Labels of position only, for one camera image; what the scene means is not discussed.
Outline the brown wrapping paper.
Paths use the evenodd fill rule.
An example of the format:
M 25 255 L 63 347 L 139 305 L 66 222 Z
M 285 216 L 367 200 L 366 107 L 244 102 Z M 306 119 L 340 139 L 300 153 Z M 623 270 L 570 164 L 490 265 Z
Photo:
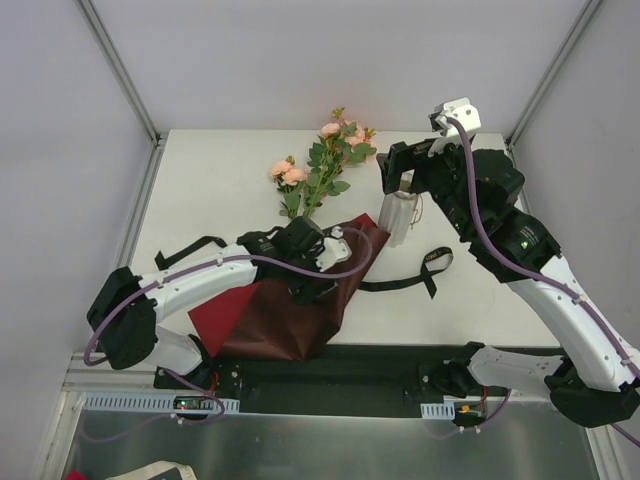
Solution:
M 316 301 L 299 306 L 279 281 L 235 288 L 188 312 L 213 357 L 305 361 L 341 329 L 345 309 L 367 269 L 340 279 Z

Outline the white ribbed ceramic vase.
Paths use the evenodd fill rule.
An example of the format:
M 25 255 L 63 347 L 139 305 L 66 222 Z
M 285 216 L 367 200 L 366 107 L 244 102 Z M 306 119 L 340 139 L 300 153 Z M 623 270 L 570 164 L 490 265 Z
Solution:
M 422 218 L 422 196 L 409 192 L 413 175 L 413 170 L 403 173 L 399 189 L 386 195 L 381 206 L 378 225 L 389 234 L 387 246 L 390 248 L 402 245 L 408 232 Z

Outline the black ribbon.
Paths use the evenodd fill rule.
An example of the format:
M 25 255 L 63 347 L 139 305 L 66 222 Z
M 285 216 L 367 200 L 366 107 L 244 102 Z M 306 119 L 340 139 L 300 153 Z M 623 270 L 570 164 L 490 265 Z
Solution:
M 220 237 L 203 236 L 168 257 L 165 257 L 164 254 L 159 251 L 154 257 L 154 262 L 159 270 L 166 270 L 211 243 L 220 248 L 228 246 L 228 244 Z M 403 290 L 414 285 L 423 284 L 426 287 L 429 296 L 434 298 L 437 292 L 437 287 L 433 277 L 448 269 L 453 263 L 453 260 L 454 253 L 449 247 L 438 247 L 424 256 L 421 263 L 420 273 L 418 275 L 391 281 L 362 281 L 359 284 L 358 289 L 365 292 L 377 293 Z

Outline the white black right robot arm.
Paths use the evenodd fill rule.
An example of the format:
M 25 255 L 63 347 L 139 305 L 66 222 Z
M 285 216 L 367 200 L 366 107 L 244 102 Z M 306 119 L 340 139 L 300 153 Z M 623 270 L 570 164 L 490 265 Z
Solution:
M 560 355 L 535 356 L 467 343 L 431 380 L 438 391 L 463 398 L 482 386 L 501 387 L 551 401 L 586 428 L 630 419 L 639 408 L 635 349 L 623 342 L 580 288 L 547 228 L 515 202 L 525 182 L 501 150 L 471 154 L 432 141 L 399 142 L 377 157 L 383 191 L 428 193 L 476 261 L 538 315 L 559 342 Z

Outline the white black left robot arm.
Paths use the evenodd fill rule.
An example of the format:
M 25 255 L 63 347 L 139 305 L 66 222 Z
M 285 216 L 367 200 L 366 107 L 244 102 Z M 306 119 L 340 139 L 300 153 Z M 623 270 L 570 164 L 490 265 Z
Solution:
M 349 259 L 342 228 L 322 231 L 304 217 L 268 232 L 240 236 L 220 252 L 182 267 L 136 275 L 129 267 L 113 271 L 87 312 L 92 345 L 114 370 L 141 362 L 174 371 L 188 388 L 204 387 L 211 365 L 195 339 L 162 327 L 176 312 L 229 290 L 278 280 L 299 304 L 332 290 L 331 268 Z

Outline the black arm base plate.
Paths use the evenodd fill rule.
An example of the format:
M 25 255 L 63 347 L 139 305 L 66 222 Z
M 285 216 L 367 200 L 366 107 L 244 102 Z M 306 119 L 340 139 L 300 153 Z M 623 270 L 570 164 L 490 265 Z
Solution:
M 436 371 L 459 346 L 325 346 L 305 361 L 223 353 L 211 360 L 214 393 L 238 400 L 242 413 L 418 418 L 439 403 Z

